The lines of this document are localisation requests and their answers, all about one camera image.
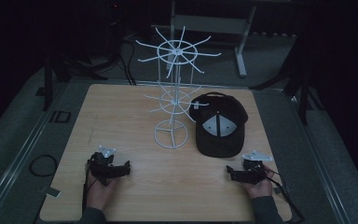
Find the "human hand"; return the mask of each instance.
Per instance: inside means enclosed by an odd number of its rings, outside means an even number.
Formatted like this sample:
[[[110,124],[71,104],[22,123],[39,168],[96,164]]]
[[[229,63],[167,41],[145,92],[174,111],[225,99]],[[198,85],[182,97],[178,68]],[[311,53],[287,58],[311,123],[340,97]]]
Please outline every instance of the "human hand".
[[[267,171],[267,177],[272,178],[274,173],[271,172],[271,169],[269,169],[266,165],[264,165],[264,167]],[[263,179],[255,185],[242,183],[242,186],[246,189],[251,199],[272,195],[272,184],[268,179]]]
[[[91,174],[91,172],[89,172],[89,190],[87,192],[86,206],[103,211],[108,202],[111,200],[118,180],[119,177],[109,179],[107,180],[108,185],[104,186],[98,179],[95,178],[95,176]]]

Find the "white wire display rack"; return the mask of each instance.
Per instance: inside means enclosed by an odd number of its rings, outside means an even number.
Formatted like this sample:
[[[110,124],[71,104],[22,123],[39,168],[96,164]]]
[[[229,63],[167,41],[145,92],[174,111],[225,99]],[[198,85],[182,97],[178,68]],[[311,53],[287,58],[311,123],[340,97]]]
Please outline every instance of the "white wire display rack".
[[[164,112],[170,114],[170,118],[163,120],[155,128],[155,139],[156,142],[166,148],[178,148],[181,147],[188,137],[187,128],[184,123],[176,119],[177,115],[186,114],[190,119],[187,111],[191,106],[191,94],[197,91],[201,86],[198,86],[193,90],[193,75],[194,69],[199,73],[204,73],[199,70],[196,66],[196,59],[198,56],[219,56],[218,54],[207,54],[199,53],[196,46],[208,41],[211,37],[196,43],[191,44],[184,40],[185,27],[183,29],[181,38],[179,40],[167,40],[156,28],[156,31],[159,36],[164,40],[159,46],[153,46],[141,43],[136,41],[139,45],[146,46],[157,50],[157,56],[149,59],[138,59],[139,62],[145,63],[153,60],[158,60],[158,84],[162,89],[161,95],[159,97],[148,96],[147,98],[152,98],[159,100],[159,108],[151,110],[150,112],[155,112],[158,110],[163,110]],[[161,62],[166,63],[168,74],[165,77],[169,80],[171,78],[171,84],[163,86],[161,84]],[[181,87],[181,66],[184,64],[191,65],[191,77],[190,85],[185,91],[185,88]]]

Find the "dark sleeve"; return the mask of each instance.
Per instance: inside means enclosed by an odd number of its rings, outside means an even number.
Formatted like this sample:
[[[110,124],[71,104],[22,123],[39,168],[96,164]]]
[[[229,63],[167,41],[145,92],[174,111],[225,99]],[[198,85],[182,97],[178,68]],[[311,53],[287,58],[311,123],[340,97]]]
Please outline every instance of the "dark sleeve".
[[[284,223],[271,196],[254,198],[251,202],[254,208],[256,224]]]
[[[106,217],[104,213],[96,208],[87,207],[83,216],[76,224],[105,224]]]

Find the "wooden table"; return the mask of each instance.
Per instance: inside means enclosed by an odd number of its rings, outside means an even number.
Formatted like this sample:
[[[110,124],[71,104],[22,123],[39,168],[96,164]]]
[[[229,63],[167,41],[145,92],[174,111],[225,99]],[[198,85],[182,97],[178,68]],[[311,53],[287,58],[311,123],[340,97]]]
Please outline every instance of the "wooden table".
[[[61,196],[46,198],[40,218],[80,219],[85,163],[102,145],[117,149],[115,165],[131,161],[131,174],[121,178],[105,210],[108,220],[252,220],[250,200],[241,185],[229,179],[226,165],[240,170],[241,155],[253,150],[272,156],[269,141],[250,91],[201,88],[191,99],[209,91],[234,96],[249,115],[242,152],[234,158],[200,154],[195,144],[195,123],[186,114],[176,116],[188,129],[186,143],[175,149],[161,147],[155,141],[154,128],[170,115],[162,110],[149,112],[159,108],[159,103],[144,96],[159,97],[159,86],[92,85],[51,184],[62,192]],[[266,164],[277,171],[274,161]],[[281,182],[277,175],[274,178]],[[292,214],[282,195],[273,197],[282,218],[290,219]]]

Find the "person's right hand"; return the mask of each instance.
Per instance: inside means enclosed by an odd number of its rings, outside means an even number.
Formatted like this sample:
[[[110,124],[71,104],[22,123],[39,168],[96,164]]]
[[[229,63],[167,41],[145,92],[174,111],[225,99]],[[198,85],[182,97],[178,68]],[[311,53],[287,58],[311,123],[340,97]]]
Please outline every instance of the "person's right hand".
[[[271,172],[266,165],[264,165],[267,171],[267,177],[272,178],[274,173]],[[263,179],[257,184],[242,183],[242,186],[246,189],[251,199],[265,196],[272,196],[272,184],[268,179]]]

